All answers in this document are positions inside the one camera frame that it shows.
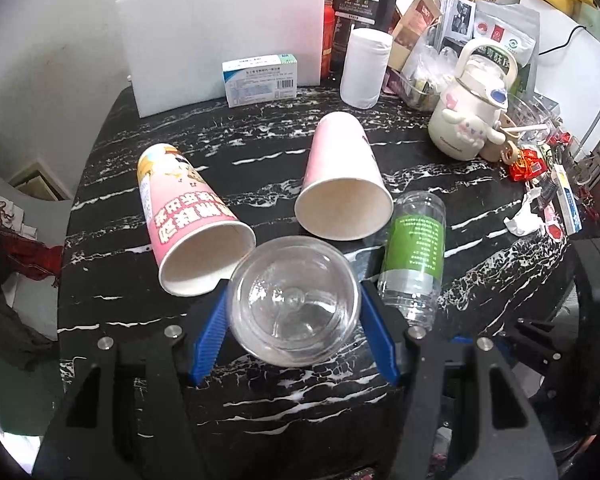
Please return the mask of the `clear jar brown label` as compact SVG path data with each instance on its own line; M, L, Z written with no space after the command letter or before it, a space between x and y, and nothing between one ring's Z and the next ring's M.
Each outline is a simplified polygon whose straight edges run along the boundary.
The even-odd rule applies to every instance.
M234 338L248 353L278 367L308 367L330 360L351 337L360 285L331 244L284 236L238 263L226 310Z

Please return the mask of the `pink printed paper cup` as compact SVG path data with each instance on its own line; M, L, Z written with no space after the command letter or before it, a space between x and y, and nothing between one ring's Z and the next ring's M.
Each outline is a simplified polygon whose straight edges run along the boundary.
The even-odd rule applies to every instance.
M173 296L211 292L257 245L183 154L158 143L137 163L140 202L161 287Z

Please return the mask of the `pale pink paper cup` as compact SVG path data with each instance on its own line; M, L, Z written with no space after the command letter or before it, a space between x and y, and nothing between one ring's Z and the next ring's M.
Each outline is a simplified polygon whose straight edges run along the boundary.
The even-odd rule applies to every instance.
M351 114L325 115L314 131L294 214L303 229L324 238L360 240L391 219L384 185L361 123Z

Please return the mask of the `beige cup with spoon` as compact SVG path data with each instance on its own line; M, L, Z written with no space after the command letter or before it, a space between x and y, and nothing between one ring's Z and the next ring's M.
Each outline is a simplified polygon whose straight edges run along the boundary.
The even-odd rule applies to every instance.
M486 140L479 155L488 162L504 162L511 165L520 157L519 141L527 133L548 133L547 124L517 125L507 114L501 113L496 122L496 133L503 143Z

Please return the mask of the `clear jar green label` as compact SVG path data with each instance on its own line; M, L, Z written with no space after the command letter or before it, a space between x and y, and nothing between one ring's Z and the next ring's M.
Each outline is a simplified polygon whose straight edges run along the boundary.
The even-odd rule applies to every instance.
M396 200L377 288L384 304L427 332L438 310L445 232L446 210L438 196L412 191Z

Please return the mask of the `crumpled white tissue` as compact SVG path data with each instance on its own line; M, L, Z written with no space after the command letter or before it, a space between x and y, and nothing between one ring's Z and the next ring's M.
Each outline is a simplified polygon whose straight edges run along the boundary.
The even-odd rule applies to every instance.
M543 226L543 220L538 214L531 211L532 203L541 196L540 188L532 188L522 199L520 209L513 218L505 218L504 224L510 234L516 237L530 235Z

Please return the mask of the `red candy wrapper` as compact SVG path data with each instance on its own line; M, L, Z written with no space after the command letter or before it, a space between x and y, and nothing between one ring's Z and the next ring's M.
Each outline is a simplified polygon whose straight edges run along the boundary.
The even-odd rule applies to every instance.
M543 156L532 148L523 148L508 168L509 177L514 182L529 182L546 172L547 164Z

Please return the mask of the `white cartoon dog bottle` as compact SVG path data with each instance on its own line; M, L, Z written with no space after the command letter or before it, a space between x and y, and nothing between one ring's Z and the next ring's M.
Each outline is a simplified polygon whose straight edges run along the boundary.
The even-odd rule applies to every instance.
M506 47L488 38L468 41L430 117L428 133L434 145L467 162L486 143L504 144L501 114L508 109L508 92L517 75L517 61Z

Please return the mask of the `white blue medicine box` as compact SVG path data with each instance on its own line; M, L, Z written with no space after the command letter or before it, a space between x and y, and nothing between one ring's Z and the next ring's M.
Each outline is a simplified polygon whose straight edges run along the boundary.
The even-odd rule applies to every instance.
M294 99L298 62L293 54L270 54L222 63L227 104L250 104Z

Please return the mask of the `white paper roll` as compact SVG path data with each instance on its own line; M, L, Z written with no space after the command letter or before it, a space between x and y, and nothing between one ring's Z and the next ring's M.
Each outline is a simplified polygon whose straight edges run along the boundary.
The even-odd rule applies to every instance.
M368 110L377 103L392 43L388 32L371 28L352 30L340 81L343 102L359 110Z

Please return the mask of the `white foam board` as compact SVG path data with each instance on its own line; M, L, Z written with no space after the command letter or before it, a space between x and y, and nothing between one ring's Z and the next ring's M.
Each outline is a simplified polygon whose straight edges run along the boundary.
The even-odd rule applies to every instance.
M321 80L324 0L117 0L138 114L224 96L226 61L294 55L298 83Z

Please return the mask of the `beige window carton box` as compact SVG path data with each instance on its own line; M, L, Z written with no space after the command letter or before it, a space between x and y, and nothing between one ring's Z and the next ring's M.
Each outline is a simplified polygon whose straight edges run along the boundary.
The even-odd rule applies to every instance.
M440 16L434 0L414 0L393 29L388 67L400 72L419 38Z

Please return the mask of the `red canister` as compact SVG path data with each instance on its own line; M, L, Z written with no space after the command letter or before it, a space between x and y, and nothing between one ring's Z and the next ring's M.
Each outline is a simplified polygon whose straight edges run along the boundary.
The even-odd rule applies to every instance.
M336 24L335 10L330 3L324 6L323 20L323 43L321 58L321 78L325 79L329 74L330 58L332 57L332 40Z

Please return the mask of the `white green tea pouch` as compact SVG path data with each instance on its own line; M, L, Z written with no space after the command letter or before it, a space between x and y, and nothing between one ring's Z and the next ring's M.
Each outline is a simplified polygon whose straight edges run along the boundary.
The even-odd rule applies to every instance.
M532 61L539 36L538 11L519 3L476 2L474 37L486 37L506 47L519 67Z

